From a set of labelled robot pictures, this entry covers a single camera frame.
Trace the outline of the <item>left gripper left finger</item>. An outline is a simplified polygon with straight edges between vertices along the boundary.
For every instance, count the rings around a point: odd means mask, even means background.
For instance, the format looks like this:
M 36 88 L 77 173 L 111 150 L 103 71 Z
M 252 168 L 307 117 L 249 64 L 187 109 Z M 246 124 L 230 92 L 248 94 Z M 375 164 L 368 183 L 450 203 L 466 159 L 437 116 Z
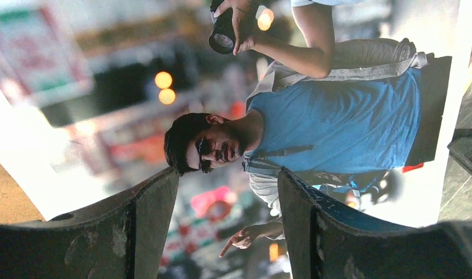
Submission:
M 0 278 L 156 278 L 178 182 L 168 167 L 50 221 L 0 224 Z

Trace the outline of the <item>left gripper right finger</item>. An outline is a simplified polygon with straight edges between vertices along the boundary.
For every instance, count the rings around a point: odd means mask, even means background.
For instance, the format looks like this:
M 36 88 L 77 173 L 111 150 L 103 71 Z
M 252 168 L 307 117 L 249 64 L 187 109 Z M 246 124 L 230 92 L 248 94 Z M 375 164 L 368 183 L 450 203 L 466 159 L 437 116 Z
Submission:
M 391 223 L 287 169 L 279 172 L 278 195 L 293 278 L 472 278 L 472 221 Z

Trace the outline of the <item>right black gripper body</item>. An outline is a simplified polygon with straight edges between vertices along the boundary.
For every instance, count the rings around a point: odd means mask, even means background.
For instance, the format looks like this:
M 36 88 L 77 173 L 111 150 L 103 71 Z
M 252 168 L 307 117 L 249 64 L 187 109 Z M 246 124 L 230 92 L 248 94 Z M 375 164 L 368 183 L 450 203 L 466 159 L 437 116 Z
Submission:
M 448 149 L 451 157 L 472 176 L 472 128 L 456 128 Z

